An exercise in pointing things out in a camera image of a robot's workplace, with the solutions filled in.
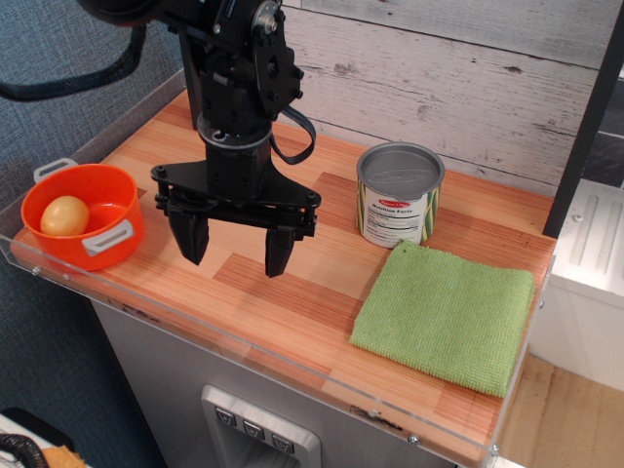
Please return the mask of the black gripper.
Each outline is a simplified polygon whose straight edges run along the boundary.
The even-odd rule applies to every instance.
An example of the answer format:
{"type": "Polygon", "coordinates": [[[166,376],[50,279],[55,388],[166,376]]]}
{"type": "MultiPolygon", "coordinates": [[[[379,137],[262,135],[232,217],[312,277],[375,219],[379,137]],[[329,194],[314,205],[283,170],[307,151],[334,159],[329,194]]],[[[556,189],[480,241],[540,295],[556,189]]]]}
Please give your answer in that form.
{"type": "Polygon", "coordinates": [[[157,165],[157,208],[169,219],[181,254],[199,265],[210,219],[268,230],[265,274],[284,273],[296,240],[315,235],[321,197],[282,175],[272,161],[271,131],[250,137],[203,136],[206,155],[194,162],[157,165]]]}

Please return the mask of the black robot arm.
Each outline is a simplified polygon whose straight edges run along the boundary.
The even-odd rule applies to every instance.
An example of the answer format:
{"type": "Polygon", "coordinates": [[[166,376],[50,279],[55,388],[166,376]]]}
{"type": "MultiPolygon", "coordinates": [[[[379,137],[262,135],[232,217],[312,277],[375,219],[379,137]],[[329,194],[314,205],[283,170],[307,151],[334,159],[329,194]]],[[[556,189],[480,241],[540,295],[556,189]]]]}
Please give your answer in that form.
{"type": "Polygon", "coordinates": [[[272,126],[293,108],[302,70],[285,40],[278,1],[86,1],[99,20],[139,26],[157,20],[179,38],[201,161],[160,165],[156,205],[168,218],[182,255],[199,263],[213,219],[265,230],[265,272],[285,271],[293,246],[316,228],[321,198],[282,175],[272,126]]]}

